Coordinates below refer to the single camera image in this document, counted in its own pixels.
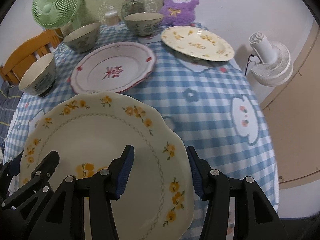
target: bowl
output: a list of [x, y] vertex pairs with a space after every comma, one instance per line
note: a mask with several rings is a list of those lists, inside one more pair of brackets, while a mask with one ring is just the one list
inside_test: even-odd
[[134, 34], [147, 36], [158, 30], [162, 18], [160, 13], [134, 13], [124, 17], [124, 22]]
[[77, 53], [92, 49], [99, 37], [100, 23], [91, 23], [76, 29], [64, 38], [64, 43]]
[[56, 78], [56, 62], [53, 53], [39, 58], [25, 72], [19, 83], [19, 90], [37, 96], [44, 93]]

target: wooden chair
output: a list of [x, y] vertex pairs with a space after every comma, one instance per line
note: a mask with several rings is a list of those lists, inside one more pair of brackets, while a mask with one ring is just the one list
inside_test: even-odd
[[[60, 29], [55, 31], [62, 36]], [[9, 83], [18, 85], [28, 68], [37, 60], [35, 52], [42, 57], [50, 53], [48, 44], [55, 48], [61, 41], [62, 39], [56, 35], [54, 30], [46, 30], [27, 40], [10, 55], [4, 66], [0, 66], [0, 76]]]

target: blue checkered tablecloth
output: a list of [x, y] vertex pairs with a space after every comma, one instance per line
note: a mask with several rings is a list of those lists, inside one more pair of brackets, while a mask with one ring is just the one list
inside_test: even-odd
[[[236, 62], [194, 60], [165, 46], [159, 35], [137, 38], [123, 24], [101, 26], [94, 49], [120, 41], [144, 43], [157, 58], [150, 76], [124, 94], [157, 109], [185, 146], [193, 145], [200, 158], [212, 167], [228, 177], [254, 177], [277, 210], [279, 186], [268, 127], [255, 94]], [[75, 95], [69, 77], [89, 52], [76, 54], [63, 43], [57, 47], [54, 88], [44, 98], [23, 94], [17, 119], [5, 143], [4, 162], [23, 150], [37, 118]], [[13, 187], [18, 188], [17, 178]], [[206, 205], [195, 199], [194, 220], [184, 239], [198, 239]]]

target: floral plate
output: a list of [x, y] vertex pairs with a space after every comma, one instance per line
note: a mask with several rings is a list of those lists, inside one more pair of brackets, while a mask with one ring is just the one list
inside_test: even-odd
[[85, 56], [74, 68], [70, 84], [75, 93], [121, 93], [142, 82], [153, 70], [153, 51], [136, 42], [117, 42]]
[[234, 50], [224, 39], [196, 27], [167, 28], [161, 33], [161, 39], [170, 48], [200, 59], [228, 61], [235, 56]]
[[[120, 240], [178, 240], [194, 211], [185, 146], [158, 111], [129, 96], [79, 94], [45, 114], [28, 135], [19, 185], [30, 180], [51, 150], [60, 156], [49, 179], [56, 190], [68, 175], [82, 179], [108, 167], [127, 144], [134, 146], [134, 163], [124, 194], [112, 201]], [[90, 239], [85, 212], [86, 239]]]

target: white fan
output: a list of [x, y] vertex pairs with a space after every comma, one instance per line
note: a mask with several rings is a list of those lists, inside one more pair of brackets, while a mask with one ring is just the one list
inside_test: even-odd
[[274, 87], [289, 80], [293, 63], [286, 46], [276, 41], [269, 42], [261, 32], [252, 34], [249, 42], [256, 56], [249, 58], [248, 67], [260, 84]]

